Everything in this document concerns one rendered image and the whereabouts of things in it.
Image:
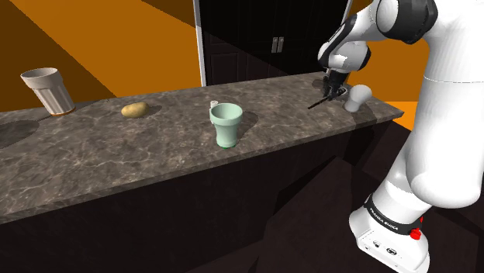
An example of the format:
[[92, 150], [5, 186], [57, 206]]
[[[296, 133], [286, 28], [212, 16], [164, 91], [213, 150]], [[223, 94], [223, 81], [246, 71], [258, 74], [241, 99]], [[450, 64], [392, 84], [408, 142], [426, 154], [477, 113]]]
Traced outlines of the white rounded vase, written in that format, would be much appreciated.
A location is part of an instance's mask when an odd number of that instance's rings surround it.
[[348, 92], [344, 108], [348, 112], [357, 112], [372, 97], [372, 90], [367, 85], [355, 85]]

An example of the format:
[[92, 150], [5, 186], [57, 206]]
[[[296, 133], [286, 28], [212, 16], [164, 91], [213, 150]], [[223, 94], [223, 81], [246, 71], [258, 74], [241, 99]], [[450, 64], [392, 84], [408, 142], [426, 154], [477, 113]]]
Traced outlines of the thin black pen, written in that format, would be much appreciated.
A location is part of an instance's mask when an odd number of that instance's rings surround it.
[[312, 105], [310, 105], [307, 109], [312, 109], [320, 104], [322, 104], [323, 102], [325, 101], [331, 101], [333, 98], [331, 97], [325, 97], [325, 98], [322, 98], [321, 100], [319, 100], [318, 102], [315, 102], [313, 103]]

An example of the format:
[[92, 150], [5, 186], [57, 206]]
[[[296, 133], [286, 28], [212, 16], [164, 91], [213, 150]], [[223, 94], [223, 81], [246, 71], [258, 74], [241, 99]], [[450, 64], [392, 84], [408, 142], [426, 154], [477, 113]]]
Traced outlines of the pale green cup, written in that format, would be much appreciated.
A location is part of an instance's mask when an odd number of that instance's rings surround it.
[[243, 110], [233, 103], [219, 103], [209, 110], [209, 118], [216, 130], [216, 143], [227, 149], [237, 144], [237, 130]]

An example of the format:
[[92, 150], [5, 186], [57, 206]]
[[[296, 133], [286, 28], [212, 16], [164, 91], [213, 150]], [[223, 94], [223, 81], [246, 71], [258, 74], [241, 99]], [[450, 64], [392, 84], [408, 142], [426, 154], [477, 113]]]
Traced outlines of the yellow potato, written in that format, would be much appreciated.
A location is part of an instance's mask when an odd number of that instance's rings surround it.
[[121, 114], [126, 118], [140, 118], [149, 112], [150, 106], [146, 102], [136, 102], [122, 108]]

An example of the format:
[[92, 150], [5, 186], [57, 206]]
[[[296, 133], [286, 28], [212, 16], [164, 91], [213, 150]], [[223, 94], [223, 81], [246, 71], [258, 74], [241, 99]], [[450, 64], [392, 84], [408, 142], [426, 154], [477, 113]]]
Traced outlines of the white ribbed cup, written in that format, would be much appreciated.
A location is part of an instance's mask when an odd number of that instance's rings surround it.
[[64, 86], [58, 69], [42, 67], [20, 75], [52, 116], [63, 116], [75, 110], [75, 105]]

